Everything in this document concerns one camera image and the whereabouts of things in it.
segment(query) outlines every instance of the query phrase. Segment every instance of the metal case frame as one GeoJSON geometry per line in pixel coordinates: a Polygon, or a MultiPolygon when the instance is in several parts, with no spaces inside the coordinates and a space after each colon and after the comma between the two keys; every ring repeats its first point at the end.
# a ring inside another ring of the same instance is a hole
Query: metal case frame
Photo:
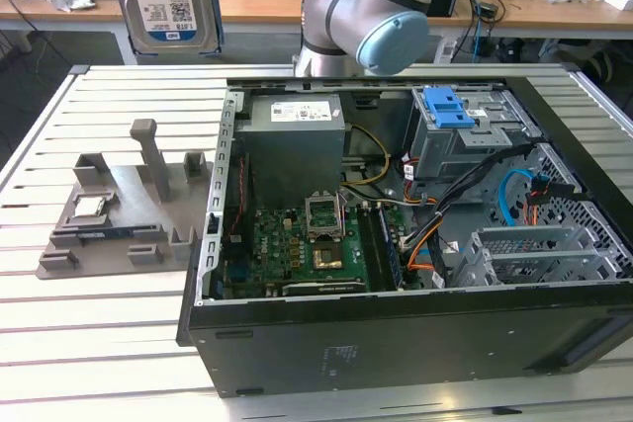
{"type": "MultiPolygon", "coordinates": [[[[359,80],[357,87],[390,81],[359,80]]],[[[450,84],[455,78],[414,81],[450,84]]],[[[630,249],[633,205],[527,80],[501,81],[630,249]]],[[[398,83],[403,88],[403,81],[398,83]]],[[[208,228],[213,223],[214,229],[222,229],[232,121],[240,100],[240,93],[226,97],[208,228]]],[[[633,336],[630,280],[260,300],[203,298],[219,252],[220,236],[205,235],[189,329],[222,397],[572,373],[633,336]]]]}

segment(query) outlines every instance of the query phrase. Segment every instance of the yellow wire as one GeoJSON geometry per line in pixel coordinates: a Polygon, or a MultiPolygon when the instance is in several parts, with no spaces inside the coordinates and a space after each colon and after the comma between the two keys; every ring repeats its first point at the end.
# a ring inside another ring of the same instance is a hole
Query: yellow wire
{"type": "Polygon", "coordinates": [[[357,128],[359,130],[362,130],[367,135],[369,135],[372,140],[374,140],[378,144],[378,146],[383,151],[383,154],[385,155],[385,165],[383,166],[383,169],[381,170],[381,172],[375,177],[366,178],[365,180],[359,180],[358,182],[343,182],[342,184],[343,185],[369,185],[370,183],[377,182],[378,180],[382,179],[385,175],[387,175],[387,172],[389,172],[389,163],[390,163],[389,152],[387,151],[387,148],[385,147],[385,145],[383,145],[383,142],[381,142],[378,139],[378,137],[376,137],[376,135],[374,135],[369,130],[365,129],[362,126],[359,126],[358,124],[352,124],[352,128],[357,128]]]}

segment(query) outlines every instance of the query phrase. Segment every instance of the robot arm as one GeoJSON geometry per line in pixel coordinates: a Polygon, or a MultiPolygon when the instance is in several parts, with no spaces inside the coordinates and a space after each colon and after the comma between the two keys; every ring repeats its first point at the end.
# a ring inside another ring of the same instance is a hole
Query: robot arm
{"type": "Polygon", "coordinates": [[[430,0],[305,0],[297,76],[393,75],[426,48],[430,0]]]}

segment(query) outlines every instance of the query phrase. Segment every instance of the chip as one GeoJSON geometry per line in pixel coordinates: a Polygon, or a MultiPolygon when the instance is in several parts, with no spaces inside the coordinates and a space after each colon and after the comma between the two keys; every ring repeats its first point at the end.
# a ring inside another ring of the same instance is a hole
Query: chip
{"type": "Polygon", "coordinates": [[[341,244],[339,242],[316,242],[313,245],[313,267],[317,271],[342,269],[341,244]]]}

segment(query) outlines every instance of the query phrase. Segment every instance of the red wire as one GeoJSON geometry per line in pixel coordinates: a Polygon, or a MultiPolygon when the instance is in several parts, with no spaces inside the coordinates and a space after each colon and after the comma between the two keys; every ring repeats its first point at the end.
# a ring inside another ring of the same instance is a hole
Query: red wire
{"type": "Polygon", "coordinates": [[[241,218],[241,214],[244,211],[244,158],[241,157],[239,159],[239,211],[237,212],[237,216],[235,217],[235,221],[233,222],[233,226],[230,227],[229,236],[233,234],[237,224],[239,223],[239,219],[241,218]]]}

